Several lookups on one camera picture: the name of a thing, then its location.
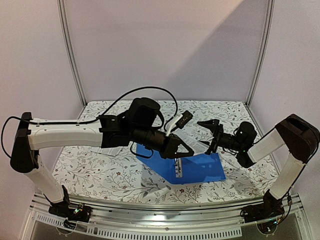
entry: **white wall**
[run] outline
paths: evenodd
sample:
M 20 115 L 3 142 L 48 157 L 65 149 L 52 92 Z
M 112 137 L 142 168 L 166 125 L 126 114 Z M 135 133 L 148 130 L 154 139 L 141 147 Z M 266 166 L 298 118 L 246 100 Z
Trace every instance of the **white wall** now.
M 133 88 L 156 85 L 180 100 L 245 101 L 267 4 L 268 0 L 66 1 L 87 100 L 114 100 Z M 159 92 L 149 96 L 168 99 Z
M 277 0 L 251 109 L 266 132 L 295 113 L 320 129 L 320 1 Z M 320 151 L 293 189 L 320 239 Z M 276 153 L 280 166 L 286 151 Z
M 0 125 L 31 111 L 48 119 L 76 118 L 82 107 L 70 70 L 56 0 L 0 1 Z M 5 130 L 11 153 L 17 121 Z M 59 148 L 42 151 L 49 168 Z M 35 187 L 0 150 L 0 239 L 17 240 Z

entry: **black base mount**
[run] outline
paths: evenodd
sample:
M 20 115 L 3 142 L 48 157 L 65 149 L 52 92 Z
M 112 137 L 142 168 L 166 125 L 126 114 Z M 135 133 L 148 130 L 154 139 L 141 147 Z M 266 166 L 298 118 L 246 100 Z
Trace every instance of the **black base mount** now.
M 89 222 L 92 207 L 80 203 L 79 205 L 71 204 L 69 200 L 69 194 L 65 186 L 63 188 L 63 201 L 58 203 L 50 202 L 51 206 L 49 208 L 49 213 L 59 217 L 67 218 L 68 221 L 80 221 Z

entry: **table surface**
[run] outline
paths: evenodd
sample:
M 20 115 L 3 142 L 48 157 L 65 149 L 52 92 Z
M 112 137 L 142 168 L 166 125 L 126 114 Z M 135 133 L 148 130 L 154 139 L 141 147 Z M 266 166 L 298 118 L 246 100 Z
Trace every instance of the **table surface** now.
M 122 113 L 131 102 L 119 101 L 108 114 Z M 174 102 L 158 102 L 164 118 L 169 119 L 175 111 Z M 80 119 L 96 117 L 111 103 L 89 102 Z M 188 100 L 178 101 L 178 107 L 179 113 L 188 110 L 193 114 L 183 130 L 197 140 L 211 140 L 210 131 L 198 126 L 197 121 L 219 119 L 225 133 L 232 133 L 243 121 L 253 124 L 242 102 Z M 225 181 L 170 184 L 140 162 L 130 152 L 130 147 L 124 147 L 115 157 L 92 152 L 89 146 L 64 147 L 52 174 L 73 195 L 149 204 L 213 203 L 260 197 L 278 176 L 269 156 L 246 169 L 233 155 L 220 148 L 218 153 Z

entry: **blue plastic holder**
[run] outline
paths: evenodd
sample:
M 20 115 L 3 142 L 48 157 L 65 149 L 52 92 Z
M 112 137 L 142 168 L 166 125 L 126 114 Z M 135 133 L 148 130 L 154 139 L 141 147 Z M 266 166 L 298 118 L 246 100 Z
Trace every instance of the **blue plastic holder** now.
M 137 144 L 136 153 L 149 156 L 151 151 Z M 137 158 L 171 184 L 192 184 L 226 180 L 218 153 L 181 158 L 182 177 L 176 177 L 175 160 L 163 159 L 154 151 L 151 158 Z

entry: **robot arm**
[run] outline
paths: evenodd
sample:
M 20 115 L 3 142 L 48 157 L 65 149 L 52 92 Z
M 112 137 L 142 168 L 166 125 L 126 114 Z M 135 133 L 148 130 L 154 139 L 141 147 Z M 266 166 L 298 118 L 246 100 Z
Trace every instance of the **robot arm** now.
M 275 217 L 279 212 L 284 212 L 282 199 L 316 153 L 320 142 L 319 131 L 295 114 L 279 122 L 257 143 L 254 143 L 257 133 L 249 122 L 242 122 L 235 135 L 223 133 L 223 126 L 217 119 L 198 124 L 210 129 L 213 134 L 207 154 L 216 152 L 217 147 L 237 151 L 236 158 L 244 168 L 251 167 L 283 145 L 289 149 L 287 162 L 275 183 L 264 194 L 263 203 L 243 208 L 245 222 Z
M 48 147 L 92 146 L 113 148 L 128 146 L 130 141 L 144 145 L 149 150 L 156 150 L 161 157 L 176 159 L 190 157 L 194 151 L 177 135 L 165 134 L 154 127 L 156 117 L 163 121 L 160 105 L 149 98 L 136 98 L 130 108 L 115 115 L 101 115 L 85 123 L 79 120 L 44 120 L 32 119 L 30 112 L 25 112 L 18 126 L 12 155 L 11 167 L 25 174 L 43 192 L 50 202 L 49 213 L 68 218 L 73 221 L 88 222 L 91 208 L 80 204 L 73 206 L 69 201 L 68 191 L 53 178 L 44 166 L 39 150 Z M 179 152 L 183 145 L 188 152 Z

